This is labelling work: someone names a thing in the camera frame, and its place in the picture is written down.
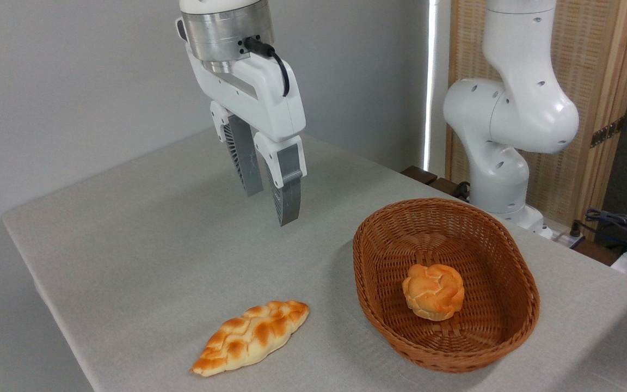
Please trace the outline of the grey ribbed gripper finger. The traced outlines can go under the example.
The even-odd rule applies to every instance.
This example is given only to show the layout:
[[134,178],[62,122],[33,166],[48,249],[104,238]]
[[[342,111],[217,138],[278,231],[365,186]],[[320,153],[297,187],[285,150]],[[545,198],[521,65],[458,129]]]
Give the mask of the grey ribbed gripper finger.
[[220,142],[226,143],[230,157],[248,197],[263,191],[251,127],[218,102],[211,102],[212,121]]
[[279,225],[287,225],[299,217],[301,179],[307,175],[303,141],[300,136],[294,136],[274,142],[263,132],[257,132],[254,142],[268,168]]

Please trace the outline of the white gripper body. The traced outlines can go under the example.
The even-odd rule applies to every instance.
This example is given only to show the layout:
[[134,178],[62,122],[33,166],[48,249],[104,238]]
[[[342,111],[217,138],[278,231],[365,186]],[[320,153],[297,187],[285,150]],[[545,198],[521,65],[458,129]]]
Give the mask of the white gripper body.
[[281,67],[274,59],[252,54],[237,60],[232,73],[214,74],[193,55],[189,44],[185,50],[206,96],[276,143],[299,140],[306,120],[298,82],[287,62],[283,64],[290,88],[284,96]]

